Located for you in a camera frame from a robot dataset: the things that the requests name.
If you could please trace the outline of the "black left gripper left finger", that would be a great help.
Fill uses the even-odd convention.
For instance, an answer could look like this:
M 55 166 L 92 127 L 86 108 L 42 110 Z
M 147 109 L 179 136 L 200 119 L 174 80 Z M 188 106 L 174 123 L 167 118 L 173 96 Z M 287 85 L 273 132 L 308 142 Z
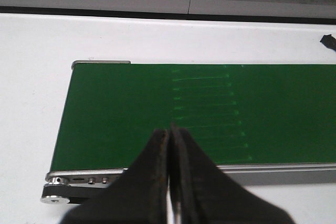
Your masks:
M 65 214 L 62 223 L 166 223 L 166 130 L 155 130 L 132 165 L 97 196 Z

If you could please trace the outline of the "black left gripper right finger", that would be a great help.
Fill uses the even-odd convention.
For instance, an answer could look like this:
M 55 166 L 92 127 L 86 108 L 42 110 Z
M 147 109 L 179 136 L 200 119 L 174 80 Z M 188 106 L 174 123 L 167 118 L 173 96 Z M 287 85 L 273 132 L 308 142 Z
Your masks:
M 180 223 L 293 223 L 220 171 L 185 128 L 171 125 L 170 190 Z

